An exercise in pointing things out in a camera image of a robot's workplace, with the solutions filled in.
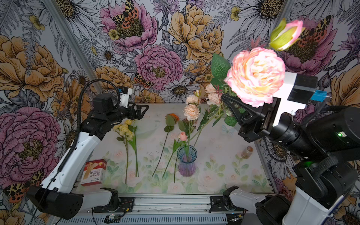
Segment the pink rosebud spray stem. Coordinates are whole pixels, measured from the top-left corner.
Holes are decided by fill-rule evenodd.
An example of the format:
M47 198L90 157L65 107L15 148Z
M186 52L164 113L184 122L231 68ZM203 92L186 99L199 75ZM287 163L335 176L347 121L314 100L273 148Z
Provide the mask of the pink rosebud spray stem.
M206 87L207 103L219 106L221 91L226 84L231 94L255 108L271 104L275 98L280 98L279 112L275 117L276 125L282 113L295 116L298 110L303 110L306 103L291 101L289 98L296 74L286 72L285 63L277 56L276 51L290 48L300 39L304 30L303 21L287 22L283 19L271 33L269 48L256 47L250 51L241 51L232 63L215 53L211 61L214 78Z

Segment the pale pink rose spray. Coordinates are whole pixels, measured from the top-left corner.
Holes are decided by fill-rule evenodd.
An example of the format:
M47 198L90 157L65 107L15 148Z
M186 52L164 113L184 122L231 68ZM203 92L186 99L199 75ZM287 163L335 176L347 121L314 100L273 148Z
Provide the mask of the pale pink rose spray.
M223 92L224 92L223 84L216 85L216 84L209 83L205 87L206 96L202 100L204 100L204 99L207 100L206 103L207 103L207 105L209 105L209 108L205 110L203 117L198 124L197 132L194 134L194 136L192 138L190 138L190 141L191 141L192 139L194 139L196 137L193 147L196 146L198 139L200 137L200 134L201 134L202 130L207 126L207 124L209 124L212 120L215 120L215 122L213 124L213 125L215 125L220 120L220 118L223 117L224 109L223 109L223 103L221 100L221 96L223 95Z

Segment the pink tulip stem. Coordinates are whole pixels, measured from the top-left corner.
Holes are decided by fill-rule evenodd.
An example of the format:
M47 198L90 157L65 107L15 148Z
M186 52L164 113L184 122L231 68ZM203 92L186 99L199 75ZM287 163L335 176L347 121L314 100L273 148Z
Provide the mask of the pink tulip stem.
M181 132L179 134L178 147L184 147L185 155L188 156L189 153L189 144L188 144L188 135L186 132Z

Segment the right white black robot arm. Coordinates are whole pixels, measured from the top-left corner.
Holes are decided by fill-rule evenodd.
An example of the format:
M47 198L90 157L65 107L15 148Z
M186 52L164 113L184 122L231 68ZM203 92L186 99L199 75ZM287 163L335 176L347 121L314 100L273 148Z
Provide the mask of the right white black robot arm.
M254 213L264 225L324 224L358 179L351 161L360 158L359 108L332 106L329 115L298 124L289 113L281 112L280 98L260 108L228 94L221 99L245 141L271 140L301 157L293 168L297 181L292 201L280 194L259 196L233 186L223 194L225 207Z

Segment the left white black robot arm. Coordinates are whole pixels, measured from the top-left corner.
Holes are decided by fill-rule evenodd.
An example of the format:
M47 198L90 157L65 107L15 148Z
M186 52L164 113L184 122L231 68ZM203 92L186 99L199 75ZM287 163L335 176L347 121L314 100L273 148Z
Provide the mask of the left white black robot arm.
M96 96L93 106L87 119L77 126L74 141L59 164L41 185L29 188L27 197L38 211L71 219L79 211L91 208L115 211L120 207L118 191L114 189L101 188L88 194L73 194L72 190L86 161L107 132L124 119L142 119L149 106L127 102L115 106L111 94Z

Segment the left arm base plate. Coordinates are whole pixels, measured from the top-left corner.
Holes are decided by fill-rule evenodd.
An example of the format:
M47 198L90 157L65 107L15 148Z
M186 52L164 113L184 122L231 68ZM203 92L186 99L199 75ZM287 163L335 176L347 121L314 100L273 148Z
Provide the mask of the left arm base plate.
M118 201L107 206L95 207L94 213L128 213L133 211L134 197L118 197Z

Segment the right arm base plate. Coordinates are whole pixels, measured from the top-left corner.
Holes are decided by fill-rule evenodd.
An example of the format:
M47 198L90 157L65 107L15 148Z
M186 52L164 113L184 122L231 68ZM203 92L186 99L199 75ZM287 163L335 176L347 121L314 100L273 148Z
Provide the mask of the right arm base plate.
M244 209L231 205L229 200L224 199L224 196L211 196L209 213L212 212L243 213Z

